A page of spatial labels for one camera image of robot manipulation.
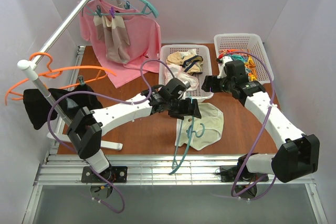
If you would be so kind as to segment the pale green underwear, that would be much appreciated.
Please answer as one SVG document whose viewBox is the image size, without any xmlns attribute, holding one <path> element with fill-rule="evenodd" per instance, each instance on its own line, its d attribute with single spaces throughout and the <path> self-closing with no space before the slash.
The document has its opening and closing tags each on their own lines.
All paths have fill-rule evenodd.
<svg viewBox="0 0 336 224">
<path fill-rule="evenodd" d="M 200 151 L 205 147 L 218 142 L 222 138 L 224 128 L 224 114 L 211 103 L 201 103 L 198 105 L 202 118 L 194 118 L 193 129 L 192 116 L 186 116 L 184 120 L 177 120 L 175 146 L 181 147 L 189 141 L 190 147 Z"/>
</svg>

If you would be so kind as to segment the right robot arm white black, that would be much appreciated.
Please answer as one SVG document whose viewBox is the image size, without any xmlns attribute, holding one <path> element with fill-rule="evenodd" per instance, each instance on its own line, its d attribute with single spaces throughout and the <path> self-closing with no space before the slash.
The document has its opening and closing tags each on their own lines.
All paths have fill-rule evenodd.
<svg viewBox="0 0 336 224">
<path fill-rule="evenodd" d="M 258 81 L 249 81 L 244 63 L 222 58 L 218 76 L 206 76 L 202 90 L 230 93 L 260 123 L 273 139 L 275 155 L 247 154 L 238 160 L 238 177 L 249 174 L 272 174 L 287 183 L 318 170 L 320 141 L 295 127 L 271 101 Z"/>
</svg>

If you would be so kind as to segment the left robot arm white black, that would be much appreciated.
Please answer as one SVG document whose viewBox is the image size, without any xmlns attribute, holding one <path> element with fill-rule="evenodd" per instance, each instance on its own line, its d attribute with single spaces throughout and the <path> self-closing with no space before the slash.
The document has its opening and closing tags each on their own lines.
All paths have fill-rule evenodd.
<svg viewBox="0 0 336 224">
<path fill-rule="evenodd" d="M 197 100 L 183 98 L 189 86 L 187 82 L 173 78 L 166 85 L 153 86 L 130 100 L 107 108 L 89 110 L 83 107 L 69 125 L 67 135 L 78 156 L 96 173 L 102 174 L 111 165 L 101 150 L 101 138 L 116 127 L 164 111 L 180 120 L 186 116 L 202 117 Z"/>
</svg>

